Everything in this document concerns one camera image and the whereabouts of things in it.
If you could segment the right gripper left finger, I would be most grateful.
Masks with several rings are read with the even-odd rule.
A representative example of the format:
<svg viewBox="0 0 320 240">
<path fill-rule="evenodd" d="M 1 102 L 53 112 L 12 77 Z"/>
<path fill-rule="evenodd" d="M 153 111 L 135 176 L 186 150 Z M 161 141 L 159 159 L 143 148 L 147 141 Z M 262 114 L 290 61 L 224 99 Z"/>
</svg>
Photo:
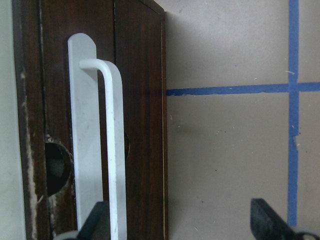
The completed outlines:
<svg viewBox="0 0 320 240">
<path fill-rule="evenodd" d="M 110 240 L 109 202 L 98 201 L 82 228 L 76 236 L 77 240 Z"/>
</svg>

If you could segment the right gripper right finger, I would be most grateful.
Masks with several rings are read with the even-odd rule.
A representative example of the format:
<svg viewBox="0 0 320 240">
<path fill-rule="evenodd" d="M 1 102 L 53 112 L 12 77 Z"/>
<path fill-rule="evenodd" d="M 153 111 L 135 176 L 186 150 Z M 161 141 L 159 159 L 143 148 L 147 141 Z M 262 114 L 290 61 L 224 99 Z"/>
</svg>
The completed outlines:
<svg viewBox="0 0 320 240">
<path fill-rule="evenodd" d="M 297 240 L 296 233 L 262 198 L 250 201 L 250 230 L 256 240 Z"/>
</svg>

